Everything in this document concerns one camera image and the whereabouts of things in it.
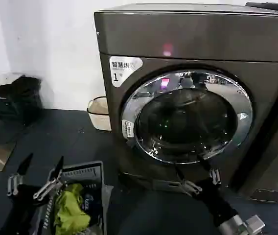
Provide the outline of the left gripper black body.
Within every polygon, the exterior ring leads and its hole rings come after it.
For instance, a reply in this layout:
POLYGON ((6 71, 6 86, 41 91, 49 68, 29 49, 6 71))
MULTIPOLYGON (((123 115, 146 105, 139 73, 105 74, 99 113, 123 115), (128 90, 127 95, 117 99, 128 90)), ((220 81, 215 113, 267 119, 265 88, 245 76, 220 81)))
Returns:
POLYGON ((33 196, 39 191, 39 186, 18 186, 17 195, 10 195, 12 209, 5 221, 6 235, 29 235, 33 216, 47 200, 38 201, 33 196))

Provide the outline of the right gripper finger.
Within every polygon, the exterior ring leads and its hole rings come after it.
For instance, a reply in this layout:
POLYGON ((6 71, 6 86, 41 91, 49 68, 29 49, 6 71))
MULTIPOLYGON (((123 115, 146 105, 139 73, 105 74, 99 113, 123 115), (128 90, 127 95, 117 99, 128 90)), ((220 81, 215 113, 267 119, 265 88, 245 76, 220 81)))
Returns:
POLYGON ((197 186, 195 183, 186 180, 184 174, 182 171, 175 167, 176 174, 180 181, 180 188, 189 196, 196 196, 199 195, 202 192, 202 188, 197 186))
POLYGON ((208 172, 209 177, 212 179, 213 184, 222 183, 219 169, 213 168, 210 165, 209 161, 205 160, 201 155, 197 155, 197 160, 199 161, 203 169, 208 172))

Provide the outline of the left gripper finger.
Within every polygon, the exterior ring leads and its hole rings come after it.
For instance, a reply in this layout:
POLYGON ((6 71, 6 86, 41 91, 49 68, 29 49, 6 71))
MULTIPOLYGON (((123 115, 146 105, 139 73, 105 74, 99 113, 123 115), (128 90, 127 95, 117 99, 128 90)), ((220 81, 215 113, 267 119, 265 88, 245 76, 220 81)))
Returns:
POLYGON ((23 177, 30 166, 33 153, 30 153, 19 165, 17 172, 9 176, 7 181, 7 196, 16 196, 19 192, 19 186, 23 184, 23 177))
POLYGON ((54 170, 51 172, 48 182, 43 185, 34 195, 34 200, 43 200, 50 191, 57 185, 63 171, 64 157, 62 156, 55 166, 54 170))

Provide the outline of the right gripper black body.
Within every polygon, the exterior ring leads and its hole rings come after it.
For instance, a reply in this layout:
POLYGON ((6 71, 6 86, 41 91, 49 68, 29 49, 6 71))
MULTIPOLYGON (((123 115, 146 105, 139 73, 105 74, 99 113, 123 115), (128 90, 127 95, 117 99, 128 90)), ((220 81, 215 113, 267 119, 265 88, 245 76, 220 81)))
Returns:
POLYGON ((224 222, 238 215, 234 209, 220 193, 220 184, 214 184, 212 179, 199 181, 199 187, 202 191, 199 193, 199 200, 202 201, 208 211, 213 216, 215 227, 219 227, 224 222))

